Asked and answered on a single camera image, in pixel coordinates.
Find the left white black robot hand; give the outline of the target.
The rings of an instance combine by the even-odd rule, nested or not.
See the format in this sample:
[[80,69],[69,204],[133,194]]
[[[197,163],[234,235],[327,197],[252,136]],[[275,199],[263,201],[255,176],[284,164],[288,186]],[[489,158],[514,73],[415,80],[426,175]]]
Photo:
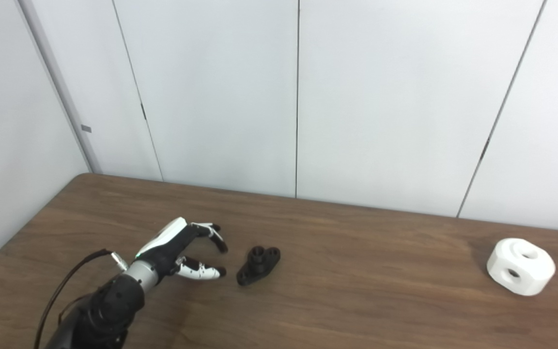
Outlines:
[[155,272],[157,282],[166,276],[178,275],[190,280],[217,280],[226,276],[226,268],[211,267],[192,257],[184,250],[196,239],[206,237],[222,254],[228,247],[215,223],[188,222],[183,217],[171,221],[137,253],[134,263],[141,262]]

